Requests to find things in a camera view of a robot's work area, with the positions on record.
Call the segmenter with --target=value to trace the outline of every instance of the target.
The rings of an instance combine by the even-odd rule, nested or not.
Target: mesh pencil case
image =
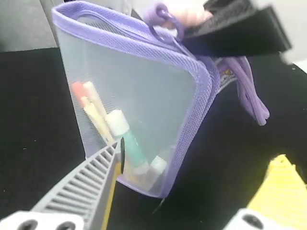
[[[52,14],[86,157],[124,138],[118,180],[166,197],[218,92],[215,63],[169,33],[88,2]]]

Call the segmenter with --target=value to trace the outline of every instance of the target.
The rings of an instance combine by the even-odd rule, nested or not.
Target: yellow plastic part
[[[248,208],[285,227],[307,230],[307,189],[285,155],[269,164],[266,178]]]
[[[114,190],[115,190],[115,184],[116,184],[116,179],[119,175],[121,175],[121,163],[117,163],[115,165],[115,170],[114,170],[114,174],[113,174],[113,178],[112,178],[112,184],[110,187],[110,192],[109,192],[109,197],[107,199],[107,203],[106,203],[106,211],[105,211],[105,215],[104,215],[104,221],[102,223],[101,226],[101,230],[106,230],[107,228],[107,222],[109,220],[109,216],[110,216],[110,212],[111,212],[111,206],[112,206],[112,201],[113,201],[113,196],[114,196]]]

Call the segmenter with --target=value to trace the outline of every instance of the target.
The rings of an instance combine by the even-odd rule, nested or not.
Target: white cap
[[[119,109],[113,110],[111,113],[107,114],[105,119],[115,137],[124,135],[130,129],[123,112]]]
[[[152,189],[159,176],[165,170],[166,165],[167,162],[165,160],[159,156],[156,156],[150,164],[148,172],[143,177],[140,187],[147,191]]]

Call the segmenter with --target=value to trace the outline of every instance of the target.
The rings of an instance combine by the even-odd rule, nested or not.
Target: black surface
[[[253,197],[274,156],[285,153],[306,172],[306,74],[277,56],[249,60],[271,113],[267,125],[242,109],[232,83],[214,101],[161,208],[152,214],[159,199],[117,184],[109,230],[221,230]],[[2,218],[30,209],[84,152],[58,49],[2,53],[0,75]]]

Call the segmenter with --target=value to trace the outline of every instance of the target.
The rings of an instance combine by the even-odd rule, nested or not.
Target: highlighter
[[[106,122],[116,138],[124,138],[126,155],[134,174],[143,175],[147,173],[149,169],[148,161],[131,132],[123,112],[119,109],[113,110],[106,115]]]
[[[107,145],[112,144],[114,142],[114,139],[109,132],[109,129],[96,109],[95,105],[89,101],[89,99],[86,97],[83,85],[78,81],[71,85],[71,88],[78,98],[80,105],[83,107],[85,113],[88,115],[90,120],[92,121],[93,125],[101,135],[102,139],[105,141]]]

